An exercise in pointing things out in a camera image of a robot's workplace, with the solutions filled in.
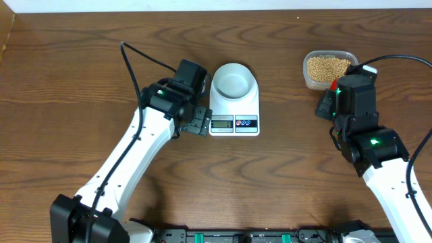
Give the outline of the red plastic scoop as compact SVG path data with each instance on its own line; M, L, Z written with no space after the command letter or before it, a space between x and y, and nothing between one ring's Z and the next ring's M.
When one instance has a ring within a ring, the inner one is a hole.
M336 89L337 89L337 87L338 87L338 79L336 78L332 83L331 83L331 86L330 86L330 90L332 90L332 91L335 91Z

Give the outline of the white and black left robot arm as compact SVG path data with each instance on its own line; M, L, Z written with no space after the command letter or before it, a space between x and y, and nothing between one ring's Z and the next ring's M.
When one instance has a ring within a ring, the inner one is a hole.
M50 208L53 242L151 242L154 231L124 221L131 195L155 155L181 131L206 135L212 111L198 104L209 73L182 60L172 78L144 88L125 134L74 197L59 194Z

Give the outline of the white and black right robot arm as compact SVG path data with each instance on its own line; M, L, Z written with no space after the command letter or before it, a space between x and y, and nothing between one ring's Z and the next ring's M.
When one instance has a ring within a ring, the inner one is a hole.
M333 120L337 149L381 205L399 242L431 241L431 206L416 180L413 159L393 129L379 125L373 76L339 78L321 100Z

